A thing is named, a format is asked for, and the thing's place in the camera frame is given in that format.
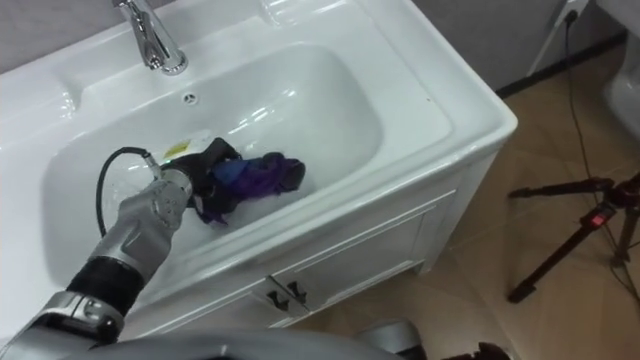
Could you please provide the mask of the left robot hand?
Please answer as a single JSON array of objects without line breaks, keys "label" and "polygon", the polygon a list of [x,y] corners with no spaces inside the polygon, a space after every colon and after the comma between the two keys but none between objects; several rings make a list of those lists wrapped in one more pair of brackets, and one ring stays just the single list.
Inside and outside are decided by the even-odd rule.
[{"label": "left robot hand", "polygon": [[242,160],[236,149],[221,137],[198,141],[196,147],[187,145],[187,151],[172,155],[162,165],[163,171],[183,173],[191,184],[187,207],[194,209],[205,222],[233,212],[239,200],[228,185],[215,176],[218,166]]}]

